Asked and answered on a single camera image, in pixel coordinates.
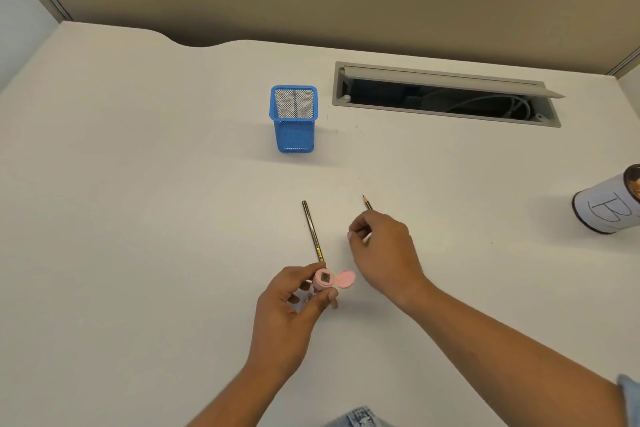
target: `hand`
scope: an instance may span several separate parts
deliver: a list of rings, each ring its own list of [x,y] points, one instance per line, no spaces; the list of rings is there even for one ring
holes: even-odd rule
[[[365,244],[362,239],[371,233]],[[387,214],[359,215],[347,233],[353,260],[367,282],[400,309],[431,282],[424,276],[409,229]]]
[[[330,287],[311,297],[300,313],[290,303],[300,301],[293,295],[308,290],[316,270],[325,263],[306,267],[284,267],[260,294],[253,320],[253,336],[247,367],[268,370],[284,384],[300,367],[307,354],[311,331],[324,309],[338,296]]]

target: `forearm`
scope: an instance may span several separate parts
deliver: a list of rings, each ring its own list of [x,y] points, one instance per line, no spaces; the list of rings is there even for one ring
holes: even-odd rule
[[[187,427],[255,427],[284,381],[244,367]]]
[[[435,286],[402,309],[507,425],[626,425],[615,384]]]

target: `gray metal flap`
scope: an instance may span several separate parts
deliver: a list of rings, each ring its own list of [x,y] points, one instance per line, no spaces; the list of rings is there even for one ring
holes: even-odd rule
[[[464,90],[486,91],[527,96],[546,96],[564,98],[564,95],[551,91],[540,82],[524,80],[500,80],[487,76],[456,75],[453,73],[430,73],[428,71],[407,71],[405,69],[381,69],[363,66],[344,65],[344,74],[358,80],[385,81],[389,83],[408,83],[421,86],[458,88]]]

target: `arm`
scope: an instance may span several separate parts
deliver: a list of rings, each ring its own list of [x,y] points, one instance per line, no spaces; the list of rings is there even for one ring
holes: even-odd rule
[[[348,237],[367,281],[424,329],[508,426],[626,425],[615,384],[434,286],[403,223],[367,211]]]
[[[287,302],[308,290],[308,279],[325,264],[286,267],[260,295],[253,321],[249,358],[240,373],[187,427],[255,427],[278,391],[300,367],[311,331],[338,296],[333,287],[313,296],[297,313]]]

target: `pencil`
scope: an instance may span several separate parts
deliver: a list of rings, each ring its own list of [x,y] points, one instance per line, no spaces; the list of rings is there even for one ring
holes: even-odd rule
[[[313,220],[311,220],[311,213],[309,213],[309,206],[307,206],[306,201],[302,201],[302,207],[304,208],[305,215],[307,216],[307,223],[309,225],[309,231],[311,232],[311,239],[314,241],[314,245],[316,246],[318,261],[324,262],[324,258],[322,256],[322,250],[320,250],[320,242],[318,241],[318,237],[316,235],[316,229],[314,228],[314,222]]]
[[[367,209],[371,209],[372,210],[373,208],[371,207],[371,203],[369,203],[369,200],[367,199],[367,197],[364,194],[362,195],[362,199],[364,199],[364,205],[367,207]]]

